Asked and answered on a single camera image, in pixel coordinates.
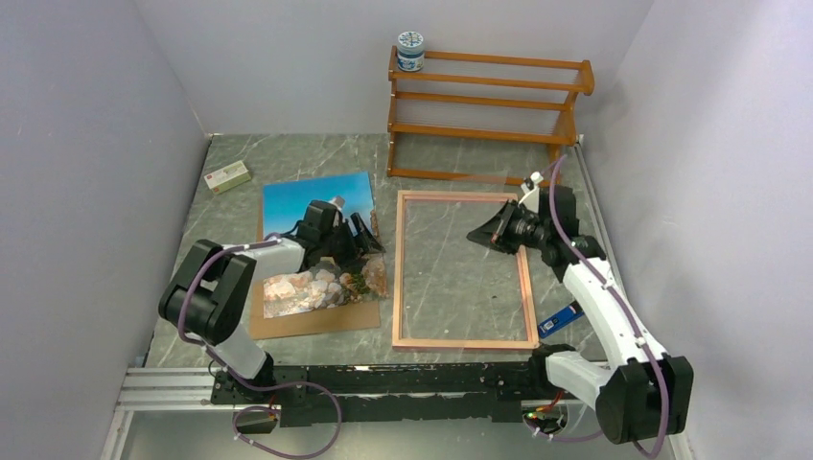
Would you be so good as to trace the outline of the landscape beach photo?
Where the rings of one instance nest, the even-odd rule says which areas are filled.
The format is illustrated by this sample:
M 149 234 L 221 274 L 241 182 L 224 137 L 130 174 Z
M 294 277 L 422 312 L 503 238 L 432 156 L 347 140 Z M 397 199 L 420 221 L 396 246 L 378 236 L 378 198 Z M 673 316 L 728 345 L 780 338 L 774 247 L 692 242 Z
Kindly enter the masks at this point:
M 368 172 L 267 184 L 261 222 L 262 236 L 278 233 L 305 249 L 296 273 L 262 282 L 265 319 L 387 296 Z

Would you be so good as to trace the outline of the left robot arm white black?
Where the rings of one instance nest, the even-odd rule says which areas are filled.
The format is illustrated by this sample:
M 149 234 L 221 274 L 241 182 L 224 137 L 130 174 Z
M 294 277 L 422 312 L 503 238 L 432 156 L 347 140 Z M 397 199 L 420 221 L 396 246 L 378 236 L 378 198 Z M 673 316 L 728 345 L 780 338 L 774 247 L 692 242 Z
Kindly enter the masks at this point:
M 304 273 L 323 259 L 357 267 L 363 257 L 383 252 L 360 214 L 344 216 L 340 197 L 313 200 L 287 232 L 244 244 L 195 242 L 159 300 L 158 314 L 182 341 L 226 367 L 241 395 L 260 403 L 276 381 L 272 356 L 241 324 L 252 286 L 272 276 Z

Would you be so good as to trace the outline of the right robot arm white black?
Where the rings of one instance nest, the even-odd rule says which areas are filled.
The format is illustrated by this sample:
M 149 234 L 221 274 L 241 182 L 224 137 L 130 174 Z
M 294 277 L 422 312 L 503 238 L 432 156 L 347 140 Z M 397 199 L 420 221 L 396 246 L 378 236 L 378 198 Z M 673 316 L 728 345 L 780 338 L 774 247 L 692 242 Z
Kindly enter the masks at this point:
M 527 385 L 538 397 L 558 390 L 592 409 L 613 444 L 653 439 L 660 445 L 685 430 L 694 371 L 650 334 L 621 293 L 604 249 L 580 231 L 573 190 L 523 186 L 523 197 L 506 201 L 469 242 L 516 255 L 536 249 L 592 325 L 606 365 L 567 344 L 540 345 L 531 355 Z

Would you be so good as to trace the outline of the brown frame backing board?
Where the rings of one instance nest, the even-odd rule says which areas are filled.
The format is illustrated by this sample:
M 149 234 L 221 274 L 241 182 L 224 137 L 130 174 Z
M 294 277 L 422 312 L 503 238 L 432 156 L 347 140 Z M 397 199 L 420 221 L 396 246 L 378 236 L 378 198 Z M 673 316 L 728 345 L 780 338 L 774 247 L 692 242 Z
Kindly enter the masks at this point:
M 371 329 L 380 326 L 379 303 L 382 300 L 348 304 L 327 310 L 283 316 L 263 317 L 262 282 L 274 275 L 296 273 L 304 260 L 304 248 L 291 238 L 269 234 L 265 247 L 254 249 L 257 261 L 252 278 L 251 305 L 247 333 L 254 340 Z

